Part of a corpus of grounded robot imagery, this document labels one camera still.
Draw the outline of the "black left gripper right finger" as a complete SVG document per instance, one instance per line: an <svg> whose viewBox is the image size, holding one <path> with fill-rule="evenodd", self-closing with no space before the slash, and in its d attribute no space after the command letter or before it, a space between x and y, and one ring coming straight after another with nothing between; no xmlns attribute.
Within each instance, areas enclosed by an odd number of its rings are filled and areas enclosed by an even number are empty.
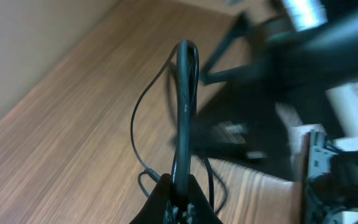
<svg viewBox="0 0 358 224"><path fill-rule="evenodd" d="M209 205L193 175L188 176L188 208L186 222L190 224L222 224Z"/></svg>

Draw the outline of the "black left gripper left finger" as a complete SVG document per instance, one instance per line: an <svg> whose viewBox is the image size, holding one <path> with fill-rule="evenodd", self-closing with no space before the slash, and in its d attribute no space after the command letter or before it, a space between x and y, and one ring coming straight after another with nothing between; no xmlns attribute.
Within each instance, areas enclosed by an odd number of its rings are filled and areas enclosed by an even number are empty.
<svg viewBox="0 0 358 224"><path fill-rule="evenodd" d="M140 212L130 224L171 224L173 215L173 190L170 174L163 174Z"/></svg>

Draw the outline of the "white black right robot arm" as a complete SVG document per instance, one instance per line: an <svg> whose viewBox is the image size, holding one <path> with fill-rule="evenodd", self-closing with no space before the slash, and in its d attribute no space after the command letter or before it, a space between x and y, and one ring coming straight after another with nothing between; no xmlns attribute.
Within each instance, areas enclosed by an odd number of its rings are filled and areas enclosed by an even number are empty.
<svg viewBox="0 0 358 224"><path fill-rule="evenodd" d="M294 181L302 174L277 103L334 139L345 132L326 91L358 79L358 1L273 1L277 15L236 21L200 71L223 88L192 122L190 149Z"/></svg>

